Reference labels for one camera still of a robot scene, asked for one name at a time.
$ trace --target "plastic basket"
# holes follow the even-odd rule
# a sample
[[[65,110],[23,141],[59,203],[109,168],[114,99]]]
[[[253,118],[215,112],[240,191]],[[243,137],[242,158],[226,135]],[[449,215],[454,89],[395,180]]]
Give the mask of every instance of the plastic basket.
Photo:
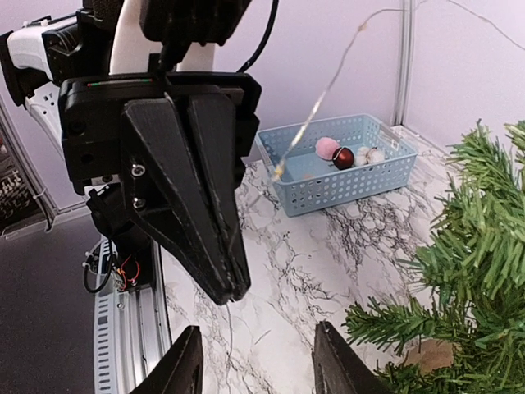
[[[256,143],[270,176],[301,125],[259,131]],[[378,147],[386,160],[339,171],[315,153],[321,137],[331,137],[353,152]],[[274,187],[290,217],[348,203],[406,186],[416,162],[416,149],[387,125],[370,115],[314,121],[286,160],[286,169]]]

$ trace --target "metal bolt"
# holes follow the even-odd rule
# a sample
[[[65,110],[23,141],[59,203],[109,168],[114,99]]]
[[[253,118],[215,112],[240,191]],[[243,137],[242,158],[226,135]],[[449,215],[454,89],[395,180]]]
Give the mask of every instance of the metal bolt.
[[[133,164],[131,166],[131,175],[135,178],[138,178],[139,176],[142,176],[146,173],[146,168],[140,164]]]
[[[146,206],[146,200],[145,199],[137,199],[136,197],[133,199],[133,208],[135,209],[142,209]]]

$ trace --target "christmas tree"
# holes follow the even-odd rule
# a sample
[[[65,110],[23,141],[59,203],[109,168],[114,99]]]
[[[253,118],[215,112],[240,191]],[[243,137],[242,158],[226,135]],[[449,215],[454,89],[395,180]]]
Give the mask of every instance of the christmas tree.
[[[525,122],[506,125],[507,152],[478,122],[455,145],[450,178],[432,245],[406,264],[432,289],[431,307],[414,297],[408,305],[371,298],[352,305],[349,342],[395,346],[414,340],[452,344],[450,366],[422,373],[418,365],[388,364],[377,371],[399,394],[525,392]]]

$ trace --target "gray floor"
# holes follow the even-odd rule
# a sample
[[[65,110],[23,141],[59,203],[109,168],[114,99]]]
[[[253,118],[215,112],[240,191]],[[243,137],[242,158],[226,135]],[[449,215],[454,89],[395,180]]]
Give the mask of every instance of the gray floor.
[[[94,394],[94,298],[82,286],[91,218],[0,241],[0,393]]]

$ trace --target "pink ornament ball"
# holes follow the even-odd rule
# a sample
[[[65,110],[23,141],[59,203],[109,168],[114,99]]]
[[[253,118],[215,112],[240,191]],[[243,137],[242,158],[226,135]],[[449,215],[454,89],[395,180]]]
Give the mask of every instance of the pink ornament ball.
[[[334,155],[334,152],[339,149],[339,142],[332,138],[322,137],[315,144],[315,153],[323,160],[330,160]]]

